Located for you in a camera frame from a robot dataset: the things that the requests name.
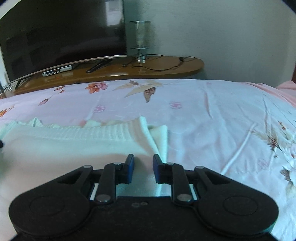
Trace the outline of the cream white knitted sweater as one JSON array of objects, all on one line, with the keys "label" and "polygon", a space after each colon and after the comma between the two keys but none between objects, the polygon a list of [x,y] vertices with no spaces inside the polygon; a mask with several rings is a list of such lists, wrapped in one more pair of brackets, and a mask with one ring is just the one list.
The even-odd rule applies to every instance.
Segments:
[{"label": "cream white knitted sweater", "polygon": [[106,164],[135,157],[130,185],[119,185],[123,196],[167,196],[170,188],[156,183],[152,158],[167,159],[168,128],[151,126],[145,117],[134,120],[89,120],[84,126],[45,125],[37,118],[1,125],[1,240],[15,230],[8,216],[19,194],[84,165],[101,169]]}]

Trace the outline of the pink floral bed sheet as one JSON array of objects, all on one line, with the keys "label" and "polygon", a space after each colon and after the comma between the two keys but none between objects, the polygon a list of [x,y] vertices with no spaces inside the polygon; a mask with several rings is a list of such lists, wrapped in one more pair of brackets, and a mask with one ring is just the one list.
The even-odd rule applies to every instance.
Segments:
[{"label": "pink floral bed sheet", "polygon": [[253,86],[215,80],[121,80],[60,86],[1,100],[1,125],[145,117],[168,128],[166,161],[204,166],[272,197],[278,240],[295,240],[295,108]]}]

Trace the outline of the silver set-top box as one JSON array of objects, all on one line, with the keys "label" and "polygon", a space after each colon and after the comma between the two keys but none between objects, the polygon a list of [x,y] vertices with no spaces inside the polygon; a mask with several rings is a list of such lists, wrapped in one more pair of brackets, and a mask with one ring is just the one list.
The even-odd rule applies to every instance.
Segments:
[{"label": "silver set-top box", "polygon": [[62,66],[62,67],[59,67],[59,68],[55,68],[55,69],[51,69],[51,70],[42,72],[42,76],[47,77],[47,76],[55,75],[55,74],[58,74],[58,73],[67,72],[67,71],[70,71],[72,69],[73,69],[72,65]]}]

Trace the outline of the wooden tv stand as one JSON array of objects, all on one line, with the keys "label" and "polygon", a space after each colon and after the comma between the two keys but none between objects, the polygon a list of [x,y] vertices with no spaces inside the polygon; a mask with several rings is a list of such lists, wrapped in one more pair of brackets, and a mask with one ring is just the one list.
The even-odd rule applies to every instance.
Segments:
[{"label": "wooden tv stand", "polygon": [[111,63],[93,73],[86,73],[90,64],[80,64],[73,70],[43,77],[41,74],[22,81],[14,94],[88,82],[123,79],[174,79],[193,76],[204,68],[204,61],[195,57],[149,56],[144,64],[131,57],[113,59]]}]

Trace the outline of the black remote control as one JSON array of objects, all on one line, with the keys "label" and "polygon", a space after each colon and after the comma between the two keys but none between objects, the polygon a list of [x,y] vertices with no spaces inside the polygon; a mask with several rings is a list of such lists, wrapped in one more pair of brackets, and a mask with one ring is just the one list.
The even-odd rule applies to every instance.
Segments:
[{"label": "black remote control", "polygon": [[96,70],[105,67],[106,65],[108,65],[109,63],[112,62],[112,59],[103,59],[100,62],[98,62],[96,65],[92,66],[90,69],[86,70],[86,73],[93,73]]}]

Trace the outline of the large black television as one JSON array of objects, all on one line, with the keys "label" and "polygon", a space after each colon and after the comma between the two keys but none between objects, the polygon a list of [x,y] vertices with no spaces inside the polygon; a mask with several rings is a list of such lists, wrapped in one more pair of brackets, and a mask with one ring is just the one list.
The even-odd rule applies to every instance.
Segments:
[{"label": "large black television", "polygon": [[20,1],[1,18],[9,80],[127,53],[122,1]]}]

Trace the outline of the pink pillow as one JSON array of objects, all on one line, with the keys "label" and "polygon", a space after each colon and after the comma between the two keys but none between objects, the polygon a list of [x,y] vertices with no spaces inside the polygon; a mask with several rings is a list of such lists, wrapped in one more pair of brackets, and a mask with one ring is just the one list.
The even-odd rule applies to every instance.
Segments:
[{"label": "pink pillow", "polygon": [[271,87],[271,86],[263,84],[263,83],[243,82],[243,84],[247,84],[247,85],[253,86],[255,88],[258,88],[262,91],[265,91],[265,92],[271,94],[272,96],[275,96],[275,97],[289,103],[294,108],[296,107],[295,83],[292,82],[291,80],[286,81],[277,87]]}]

